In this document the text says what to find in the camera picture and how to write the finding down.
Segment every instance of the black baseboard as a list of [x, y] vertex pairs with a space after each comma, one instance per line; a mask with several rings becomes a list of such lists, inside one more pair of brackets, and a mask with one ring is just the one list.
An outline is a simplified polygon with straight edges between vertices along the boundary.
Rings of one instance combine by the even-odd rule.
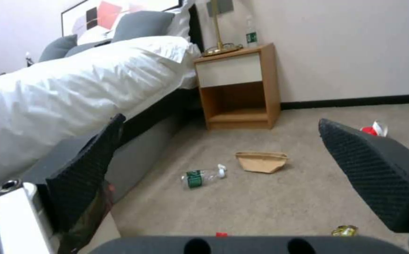
[[281, 109], [287, 110], [287, 109], [299, 109], [299, 108], [353, 107], [353, 106], [366, 106], [366, 105], [406, 104], [406, 103], [409, 103], [409, 95], [283, 102], [281, 103]]

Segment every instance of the gold wrapper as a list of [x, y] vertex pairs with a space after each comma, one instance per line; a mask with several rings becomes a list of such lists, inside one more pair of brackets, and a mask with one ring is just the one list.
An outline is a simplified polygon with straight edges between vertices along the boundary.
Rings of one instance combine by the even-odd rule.
[[356, 236], [358, 228], [353, 225], [339, 226], [331, 232], [333, 236]]

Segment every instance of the framed picture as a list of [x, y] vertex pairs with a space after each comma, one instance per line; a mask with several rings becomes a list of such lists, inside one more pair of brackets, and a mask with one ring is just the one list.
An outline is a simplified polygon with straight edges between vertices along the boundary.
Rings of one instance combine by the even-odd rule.
[[127, 13], [181, 5], [182, 0], [85, 0], [62, 12], [62, 36], [77, 34], [78, 44], [112, 38], [118, 21]]

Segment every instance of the gray bed base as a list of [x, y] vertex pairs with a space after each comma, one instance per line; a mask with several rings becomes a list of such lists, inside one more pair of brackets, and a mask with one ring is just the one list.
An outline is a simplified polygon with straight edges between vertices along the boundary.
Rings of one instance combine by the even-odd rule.
[[[173, 114], [115, 151], [106, 174], [106, 180], [115, 187], [114, 203], [123, 198], [150, 171], [183, 124], [182, 114]], [[97, 131], [61, 141], [47, 156], [25, 172], [22, 180], [44, 183], [47, 176], [62, 169], [96, 133]]]

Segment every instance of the white drawer front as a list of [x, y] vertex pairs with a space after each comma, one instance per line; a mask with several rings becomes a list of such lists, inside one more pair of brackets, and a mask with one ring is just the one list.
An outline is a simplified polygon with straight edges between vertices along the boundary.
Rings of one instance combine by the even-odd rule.
[[202, 62], [196, 67], [200, 87], [262, 81], [258, 53]]

